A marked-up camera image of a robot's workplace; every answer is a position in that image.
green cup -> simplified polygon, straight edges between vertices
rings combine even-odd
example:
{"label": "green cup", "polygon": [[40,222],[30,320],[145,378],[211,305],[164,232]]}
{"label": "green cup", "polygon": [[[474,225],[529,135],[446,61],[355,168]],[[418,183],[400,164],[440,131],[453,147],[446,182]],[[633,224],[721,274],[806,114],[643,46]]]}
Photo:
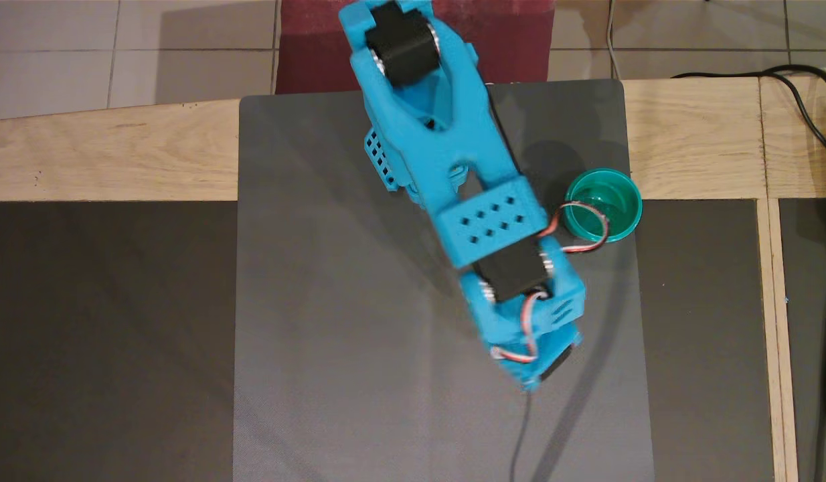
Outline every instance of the green cup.
{"label": "green cup", "polygon": [[[614,169],[592,169],[580,174],[568,187],[567,201],[584,202],[601,211],[609,220],[609,238],[618,241],[639,225],[642,196],[627,174]],[[576,237],[599,241],[603,226],[593,213],[584,208],[565,208],[565,225]]]}

tile floor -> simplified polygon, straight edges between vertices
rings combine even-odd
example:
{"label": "tile floor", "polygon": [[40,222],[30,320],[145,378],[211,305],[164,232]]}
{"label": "tile floor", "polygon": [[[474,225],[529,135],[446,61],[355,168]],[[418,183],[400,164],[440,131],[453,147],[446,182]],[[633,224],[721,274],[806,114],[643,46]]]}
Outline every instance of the tile floor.
{"label": "tile floor", "polygon": [[[0,118],[269,94],[281,1],[2,0]],[[611,76],[607,13],[556,1],[550,80]],[[614,45],[626,79],[825,66],[826,0],[618,0]]]}

gray mat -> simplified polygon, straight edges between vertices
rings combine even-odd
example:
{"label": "gray mat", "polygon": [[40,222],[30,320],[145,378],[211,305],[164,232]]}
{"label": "gray mat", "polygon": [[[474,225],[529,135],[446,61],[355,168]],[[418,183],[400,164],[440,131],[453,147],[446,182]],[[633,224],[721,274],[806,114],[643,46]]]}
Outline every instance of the gray mat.
{"label": "gray mat", "polygon": [[799,479],[826,480],[826,422],[821,414],[826,340],[826,199],[781,199],[779,214],[789,298]]}
{"label": "gray mat", "polygon": [[645,202],[636,238],[658,482],[773,480],[757,225],[753,200]]}
{"label": "gray mat", "polygon": [[[581,171],[629,170],[618,82],[493,92],[549,210]],[[358,92],[241,103],[234,479],[507,479],[523,396],[367,128]],[[585,342],[533,398],[518,479],[653,480],[634,240],[572,262]]]}

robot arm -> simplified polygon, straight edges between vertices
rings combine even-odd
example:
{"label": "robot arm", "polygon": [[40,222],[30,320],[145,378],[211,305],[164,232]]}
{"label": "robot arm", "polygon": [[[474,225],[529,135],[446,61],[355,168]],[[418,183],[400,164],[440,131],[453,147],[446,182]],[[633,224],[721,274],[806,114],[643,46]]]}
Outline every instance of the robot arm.
{"label": "robot arm", "polygon": [[[339,18],[373,125],[366,153],[386,189],[428,213],[452,265],[471,267],[460,284],[481,341],[533,390],[581,341],[585,286],[555,239],[538,236],[547,214],[493,118],[475,49],[430,0],[361,0]],[[483,192],[462,199],[469,170]]]}

